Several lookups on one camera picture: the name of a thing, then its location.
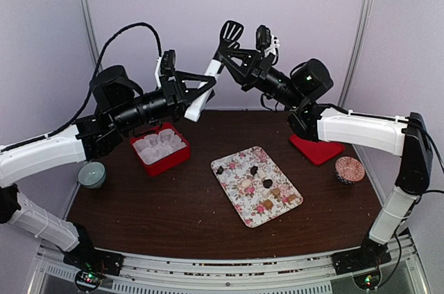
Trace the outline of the black white kitchen tongs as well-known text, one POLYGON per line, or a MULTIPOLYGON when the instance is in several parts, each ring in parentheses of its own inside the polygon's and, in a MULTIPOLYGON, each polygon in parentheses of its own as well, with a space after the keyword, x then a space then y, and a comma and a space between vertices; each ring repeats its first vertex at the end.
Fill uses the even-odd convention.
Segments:
MULTIPOLYGON (((244 26, 237 21, 227 20, 221 28, 219 33, 219 45, 214 54, 214 57, 210 61, 204 76, 213 77, 215 81, 219 78, 220 73, 223 70, 223 63, 219 51, 221 49, 232 48, 244 31, 244 26)), ((210 86, 203 94, 201 94, 185 112, 185 118, 197 122, 200 118, 201 112, 205 108, 206 103, 210 99, 213 86, 210 86)))

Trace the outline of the dark chocolate cube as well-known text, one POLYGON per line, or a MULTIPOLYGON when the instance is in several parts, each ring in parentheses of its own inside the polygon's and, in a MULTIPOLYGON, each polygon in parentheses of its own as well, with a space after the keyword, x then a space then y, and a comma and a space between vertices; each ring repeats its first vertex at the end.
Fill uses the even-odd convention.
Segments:
POLYGON ((251 174, 251 175, 255 175, 255 174, 257 173, 257 171, 258 171, 258 168, 257 168, 256 166, 253 166, 253 167, 250 169, 250 174, 251 174))

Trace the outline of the brown striped chocolate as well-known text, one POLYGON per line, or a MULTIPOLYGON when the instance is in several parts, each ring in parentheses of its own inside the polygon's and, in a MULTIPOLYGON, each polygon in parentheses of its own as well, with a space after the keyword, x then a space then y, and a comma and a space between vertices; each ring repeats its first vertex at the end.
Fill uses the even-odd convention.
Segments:
POLYGON ((265 200, 264 203, 263 203, 263 206, 266 209, 272 209, 273 208, 273 203, 270 200, 265 200))

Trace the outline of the dark round chocolate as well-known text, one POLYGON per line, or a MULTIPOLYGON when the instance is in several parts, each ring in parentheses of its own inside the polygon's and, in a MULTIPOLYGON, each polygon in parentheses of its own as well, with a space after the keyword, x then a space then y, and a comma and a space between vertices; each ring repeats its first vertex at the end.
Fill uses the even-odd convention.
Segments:
POLYGON ((263 181, 264 188, 269 189, 272 184, 273 184, 273 181, 271 179, 266 179, 266 180, 263 181))

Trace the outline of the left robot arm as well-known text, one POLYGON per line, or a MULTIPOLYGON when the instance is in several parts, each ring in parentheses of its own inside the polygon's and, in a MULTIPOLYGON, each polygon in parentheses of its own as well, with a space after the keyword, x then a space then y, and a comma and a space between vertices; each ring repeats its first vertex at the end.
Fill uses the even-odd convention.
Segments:
POLYGON ((87 230, 31 202, 17 182, 65 164, 100 159, 136 128, 168 116, 179 119, 216 84, 214 76, 176 71, 174 51, 159 53, 155 81, 156 90, 145 93, 123 66, 96 67, 87 93, 96 101, 93 115, 75 113, 53 132, 1 147, 1 223, 52 242, 85 269, 95 268, 100 255, 87 230))

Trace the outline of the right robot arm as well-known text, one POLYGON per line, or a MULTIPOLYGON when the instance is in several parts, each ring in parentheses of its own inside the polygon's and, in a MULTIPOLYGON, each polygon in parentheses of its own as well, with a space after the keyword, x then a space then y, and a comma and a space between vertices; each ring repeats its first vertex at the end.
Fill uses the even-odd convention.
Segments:
POLYGON ((340 142, 388 152, 401 158, 395 186, 356 251, 356 262, 372 266, 382 256, 382 246, 423 195, 431 178, 437 154, 423 117, 377 116, 356 113, 317 100, 333 86, 327 67, 316 58, 296 66, 289 76, 275 69, 273 56, 251 49, 219 48, 223 66, 245 92, 255 88, 289 111, 287 122, 300 139, 340 142))

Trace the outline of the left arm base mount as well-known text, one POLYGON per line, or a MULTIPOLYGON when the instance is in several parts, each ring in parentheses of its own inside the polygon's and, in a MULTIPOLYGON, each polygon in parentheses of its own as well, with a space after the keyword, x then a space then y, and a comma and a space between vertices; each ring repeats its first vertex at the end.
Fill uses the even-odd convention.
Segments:
POLYGON ((119 276, 124 260, 122 254, 103 250, 95 250, 90 256, 73 252, 63 252, 63 255, 65 264, 78 269, 74 275, 74 285, 84 293, 98 289, 107 275, 119 276))

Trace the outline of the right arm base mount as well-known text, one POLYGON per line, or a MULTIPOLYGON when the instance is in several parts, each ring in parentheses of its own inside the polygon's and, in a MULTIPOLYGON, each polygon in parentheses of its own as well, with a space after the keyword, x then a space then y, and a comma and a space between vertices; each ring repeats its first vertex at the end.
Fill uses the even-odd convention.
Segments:
POLYGON ((356 287, 361 290, 375 290, 382 283, 380 266, 392 260, 387 247, 382 250, 359 247, 332 256, 336 275, 352 275, 356 287))

